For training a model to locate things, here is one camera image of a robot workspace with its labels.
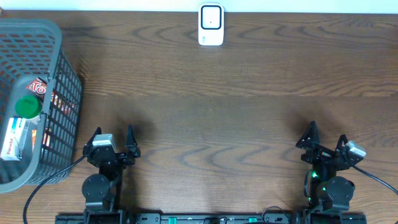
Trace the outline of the red Top chocolate bar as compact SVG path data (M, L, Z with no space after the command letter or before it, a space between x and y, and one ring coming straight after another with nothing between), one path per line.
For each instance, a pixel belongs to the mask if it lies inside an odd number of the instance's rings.
M41 99L44 99L45 93L47 91L47 83L40 78L35 78L25 88L34 92ZM61 111L63 111L66 115L69 115L72 109L77 109L76 104L69 101L63 101L60 95L55 94L54 92L52 92L51 102L57 108L60 108Z

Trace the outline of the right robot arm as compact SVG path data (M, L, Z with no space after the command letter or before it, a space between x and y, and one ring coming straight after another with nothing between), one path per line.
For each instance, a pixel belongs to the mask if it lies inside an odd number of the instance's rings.
M303 186L308 207L296 213L296 223L343 222L343 212L349 210L349 202L355 190L352 181L336 174L350 168L345 158L348 152L347 142L345 135L342 135L334 150L322 146L317 124L311 121L296 143L297 148L305 150L301 160L312 165Z

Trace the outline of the green lid jar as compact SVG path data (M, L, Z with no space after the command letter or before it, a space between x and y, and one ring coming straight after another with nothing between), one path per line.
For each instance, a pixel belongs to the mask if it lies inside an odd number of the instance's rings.
M38 123L41 120L42 103L36 96L23 96L16 102L15 111L21 118Z

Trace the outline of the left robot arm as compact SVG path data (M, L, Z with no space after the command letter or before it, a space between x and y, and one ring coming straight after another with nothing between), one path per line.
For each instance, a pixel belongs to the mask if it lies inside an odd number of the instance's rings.
M83 148L87 161L98 173L86 178L81 191L85 197L85 223L135 223L134 215L119 206L123 186L123 172L135 164L141 151L135 140L132 125L127 128L126 152L116 152L112 134L103 134L98 127Z

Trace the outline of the orange snack packet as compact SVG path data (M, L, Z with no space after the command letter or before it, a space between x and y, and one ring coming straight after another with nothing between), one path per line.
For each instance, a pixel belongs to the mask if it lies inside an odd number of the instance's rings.
M37 136L37 130L33 129L32 130L32 148L33 149L34 149L34 146L35 146L36 136ZM51 140L50 140L50 136L48 134L44 133L44 136L43 136L42 140L43 140L43 144L45 144L46 146L50 146Z

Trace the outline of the white Panadol box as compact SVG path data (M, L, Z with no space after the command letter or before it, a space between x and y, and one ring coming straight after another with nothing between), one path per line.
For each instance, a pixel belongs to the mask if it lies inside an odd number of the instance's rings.
M20 161L23 158L29 126L28 119L17 117L9 119L1 149L2 160Z

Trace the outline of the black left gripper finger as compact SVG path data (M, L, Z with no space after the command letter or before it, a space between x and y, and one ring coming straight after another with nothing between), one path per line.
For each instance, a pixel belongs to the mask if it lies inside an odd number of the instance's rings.
M90 138L90 140L87 142L88 146L92 146L93 145L93 141L96 135L101 134L101 128L97 127L94 134L92 135L92 137Z
M125 147L133 157L141 156L141 150L139 149L138 143L134 137L133 128L131 124L129 124L127 127Z

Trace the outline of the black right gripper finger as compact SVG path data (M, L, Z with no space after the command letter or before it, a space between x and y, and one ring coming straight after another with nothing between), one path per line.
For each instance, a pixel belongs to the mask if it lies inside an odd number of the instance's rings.
M345 134L342 134L337 142L337 145L335 147L335 154L337 156L345 156L347 155L348 152L348 138L346 137Z
M308 129L303 136L298 140L295 147L300 149L313 149L320 144L320 137L316 121L311 121Z

